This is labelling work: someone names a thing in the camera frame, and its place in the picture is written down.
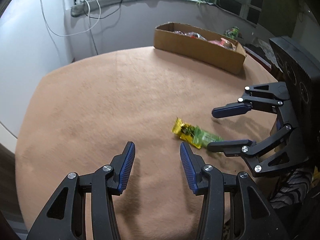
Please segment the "yellow green candy packet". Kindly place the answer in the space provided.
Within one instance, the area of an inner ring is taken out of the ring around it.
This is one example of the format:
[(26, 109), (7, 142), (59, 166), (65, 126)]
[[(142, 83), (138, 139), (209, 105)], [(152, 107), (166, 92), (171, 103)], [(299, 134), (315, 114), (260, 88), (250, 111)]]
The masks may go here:
[(223, 141), (220, 136), (207, 132), (199, 126), (186, 123), (180, 118), (176, 119), (171, 131), (181, 140), (191, 144), (197, 149), (207, 148), (211, 142)]

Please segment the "clear red-ended snack bag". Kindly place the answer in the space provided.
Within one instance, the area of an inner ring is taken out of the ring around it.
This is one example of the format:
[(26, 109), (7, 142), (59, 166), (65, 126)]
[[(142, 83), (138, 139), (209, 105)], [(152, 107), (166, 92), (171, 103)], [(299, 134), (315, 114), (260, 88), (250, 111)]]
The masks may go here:
[(180, 34), (180, 35), (185, 35), (185, 33), (182, 32), (182, 31), (180, 31), (180, 30), (176, 30), (176, 31), (174, 31), (174, 33), (175, 33), (175, 34)]

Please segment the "green snack bag background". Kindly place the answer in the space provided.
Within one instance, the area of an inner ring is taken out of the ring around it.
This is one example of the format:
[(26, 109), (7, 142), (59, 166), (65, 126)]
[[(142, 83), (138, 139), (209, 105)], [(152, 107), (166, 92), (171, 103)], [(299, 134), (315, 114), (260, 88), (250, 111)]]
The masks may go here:
[(231, 27), (230, 29), (225, 30), (223, 33), (225, 37), (236, 39), (241, 37), (241, 33), (238, 27)]

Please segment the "long cardboard box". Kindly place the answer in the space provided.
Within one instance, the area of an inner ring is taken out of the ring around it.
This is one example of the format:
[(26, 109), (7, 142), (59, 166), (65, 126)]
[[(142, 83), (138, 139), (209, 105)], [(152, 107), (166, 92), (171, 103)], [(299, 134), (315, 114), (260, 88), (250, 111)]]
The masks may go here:
[[(175, 34), (174, 31), (176, 30), (184, 33), (191, 31), (199, 33), (206, 41)], [(232, 42), (236, 46), (236, 50), (229, 50), (220, 46), (221, 38)], [(201, 61), (236, 75), (242, 71), (246, 58), (246, 52), (238, 41), (182, 23), (169, 22), (157, 26), (154, 32), (153, 46), (156, 49)]]

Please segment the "tan table cloth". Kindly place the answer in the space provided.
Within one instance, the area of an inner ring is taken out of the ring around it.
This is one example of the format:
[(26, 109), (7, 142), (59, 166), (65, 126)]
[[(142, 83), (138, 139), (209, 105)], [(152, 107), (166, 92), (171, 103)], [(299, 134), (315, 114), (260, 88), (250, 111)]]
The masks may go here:
[(114, 197), (122, 239), (194, 239), (202, 197), (190, 191), (180, 159), (177, 118), (225, 140), (262, 141), (273, 114), (213, 119), (250, 85), (274, 82), (251, 57), (239, 75), (152, 47), (77, 61), (44, 76), (17, 139), (16, 186), (31, 228), (63, 178), (96, 171), (126, 143), (136, 157), (124, 193)]

